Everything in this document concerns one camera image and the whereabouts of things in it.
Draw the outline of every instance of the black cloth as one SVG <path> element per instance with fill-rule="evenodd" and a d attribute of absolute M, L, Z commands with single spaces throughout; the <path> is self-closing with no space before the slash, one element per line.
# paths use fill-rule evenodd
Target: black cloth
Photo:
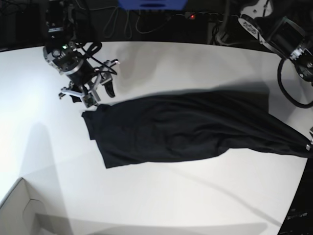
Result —
<path fill-rule="evenodd" d="M 309 158 L 310 141 L 268 114 L 268 95 L 157 95 L 84 112 L 106 168 L 212 158 L 230 148 Z"/>

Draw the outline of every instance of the black garment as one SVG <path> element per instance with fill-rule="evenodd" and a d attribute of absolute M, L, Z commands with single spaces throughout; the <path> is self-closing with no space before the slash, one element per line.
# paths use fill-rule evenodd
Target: black garment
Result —
<path fill-rule="evenodd" d="M 229 91 L 100 105 L 83 118 L 106 168 L 212 158 L 230 148 L 308 158 L 310 141 L 268 114 L 268 96 Z"/>

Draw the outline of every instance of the white tabletop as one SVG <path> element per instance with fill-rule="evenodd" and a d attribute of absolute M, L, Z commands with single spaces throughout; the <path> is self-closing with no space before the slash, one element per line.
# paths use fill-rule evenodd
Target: white tabletop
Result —
<path fill-rule="evenodd" d="M 280 93 L 274 54 L 112 42 L 103 43 L 95 57 L 121 62 L 116 98 L 101 87 L 103 103 L 195 89 L 269 89 L 272 115 L 307 137 L 313 126 L 312 111 L 294 107 Z M 105 169 L 81 118 L 83 104 L 58 99 L 69 80 L 45 62 L 41 47 L 0 53 L 0 73 L 1 183 L 23 176 L 59 234 L 278 233 L 306 159 L 237 149 L 202 161 Z M 287 90 L 306 102 L 290 63 L 283 77 Z"/>

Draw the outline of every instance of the white table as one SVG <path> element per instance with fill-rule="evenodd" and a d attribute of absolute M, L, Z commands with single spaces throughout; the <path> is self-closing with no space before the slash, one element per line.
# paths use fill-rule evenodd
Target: white table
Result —
<path fill-rule="evenodd" d="M 280 93 L 274 54 L 113 42 L 103 43 L 96 57 L 121 62 L 116 98 L 99 90 L 104 103 L 182 90 L 268 87 L 270 113 L 310 137 L 312 111 L 294 107 Z M 278 233 L 306 159 L 237 149 L 202 161 L 106 170 L 80 117 L 83 104 L 58 99 L 68 79 L 45 62 L 41 47 L 0 53 L 0 72 L 2 181 L 23 176 L 31 198 L 44 203 L 60 234 L 69 229 L 75 235 Z M 306 102 L 291 64 L 284 66 L 283 77 L 287 90 Z"/>

